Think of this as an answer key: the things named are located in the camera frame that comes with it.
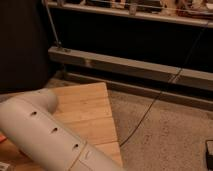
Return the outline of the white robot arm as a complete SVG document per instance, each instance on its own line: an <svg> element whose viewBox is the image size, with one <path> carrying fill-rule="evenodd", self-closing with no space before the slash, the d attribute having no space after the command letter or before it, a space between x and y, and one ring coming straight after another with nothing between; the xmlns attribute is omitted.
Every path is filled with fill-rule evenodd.
<svg viewBox="0 0 213 171"><path fill-rule="evenodd" d="M50 89L0 102L0 131L45 171L124 171L113 159L53 117Z"/></svg>

